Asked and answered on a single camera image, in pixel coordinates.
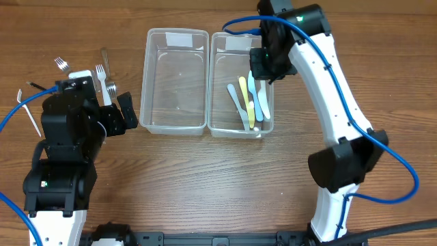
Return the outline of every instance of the plastic container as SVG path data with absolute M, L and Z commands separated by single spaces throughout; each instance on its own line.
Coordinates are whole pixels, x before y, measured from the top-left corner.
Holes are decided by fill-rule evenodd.
M 208 61 L 206 31 L 149 30 L 140 124 L 156 134 L 202 135 L 206 126 Z
M 215 33 L 212 36 L 210 78 L 208 89 L 208 128 L 213 137 L 261 138 L 273 130 L 274 98 L 273 85 L 266 82 L 266 95 L 270 110 L 270 120 L 256 122 L 254 130 L 245 131 L 240 114 L 227 91 L 227 84 L 234 85 L 241 107 L 246 110 L 238 77 L 247 80 L 249 51 L 261 46 L 261 37 L 252 35 L 233 36 L 228 33 Z M 255 81 L 257 92 L 260 82 Z

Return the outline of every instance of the wooden surface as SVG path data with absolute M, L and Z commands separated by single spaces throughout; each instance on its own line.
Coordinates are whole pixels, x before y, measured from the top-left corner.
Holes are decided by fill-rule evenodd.
M 326 12 L 437 14 L 435 0 L 291 0 L 295 8 L 320 4 Z M 160 8 L 179 10 L 256 10 L 259 0 L 0 0 L 0 5 Z
M 102 63 L 106 46 L 113 78 L 131 91 L 139 115 L 146 34 L 153 27 L 220 31 L 230 19 L 255 12 L 0 7 L 0 118 L 23 98 L 65 76 L 57 56 L 75 70 Z M 437 217 L 437 18 L 425 15 L 329 13 L 339 60 L 349 85 L 375 129 L 421 177 L 404 204 L 354 199 L 348 229 L 359 232 Z M 96 161 L 86 230 L 112 221 L 134 230 L 276 232 L 304 230 L 315 210 L 317 186 L 307 157 L 321 150 L 322 132 L 299 76 L 275 85 L 275 123 L 264 140 L 151 135 L 139 126 L 103 145 Z M 29 107 L 38 119 L 42 100 Z M 21 208 L 23 179 L 40 138 L 21 109 L 0 134 L 0 191 Z M 394 198 L 412 179 L 387 154 L 360 192 Z M 436 230 L 389 236 L 371 245 L 433 245 Z M 2 245 L 28 245 L 22 221 L 0 204 Z

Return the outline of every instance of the white label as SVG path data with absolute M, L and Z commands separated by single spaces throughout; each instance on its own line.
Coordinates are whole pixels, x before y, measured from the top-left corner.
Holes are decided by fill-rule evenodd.
M 252 39 L 245 37 L 226 37 L 225 49 L 228 51 L 250 51 Z
M 193 47 L 193 35 L 188 33 L 165 33 L 167 46 Z

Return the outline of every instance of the wooden table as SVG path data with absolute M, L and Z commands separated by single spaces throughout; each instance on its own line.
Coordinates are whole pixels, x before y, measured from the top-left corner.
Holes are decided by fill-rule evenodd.
M 139 115 L 147 31 L 185 27 L 220 31 L 224 22 L 255 12 L 0 6 L 0 118 L 37 91 L 65 78 L 53 61 L 75 70 L 102 63 L 109 50 L 112 77 L 130 91 Z M 410 201 L 386 206 L 353 201 L 348 229 L 437 217 L 437 18 L 433 15 L 328 12 L 339 60 L 355 99 L 375 129 L 421 178 Z M 317 186 L 307 157 L 324 148 L 320 125 L 300 76 L 275 84 L 275 126 L 264 140 L 151 135 L 139 126 L 103 145 L 96 161 L 86 230 L 112 221 L 133 230 L 276 232 L 304 230 Z M 29 107 L 39 118 L 42 100 Z M 0 191 L 24 206 L 23 179 L 40 140 L 24 110 L 0 134 Z M 412 187 L 406 169 L 384 154 L 360 192 L 395 198 Z M 434 244 L 436 230 L 379 238 L 371 245 Z M 28 245 L 22 221 L 0 203 L 2 245 Z

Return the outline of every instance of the yellow plastic utensil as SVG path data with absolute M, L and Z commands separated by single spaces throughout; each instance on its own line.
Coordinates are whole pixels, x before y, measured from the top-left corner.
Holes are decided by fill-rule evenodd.
M 249 127 L 253 128 L 255 126 L 255 110 L 253 108 L 253 102 L 249 103 L 249 96 L 247 94 L 247 83 L 246 78 L 238 78 L 240 84 L 241 92 L 243 93 L 244 103 L 246 104 L 246 111 L 249 117 Z

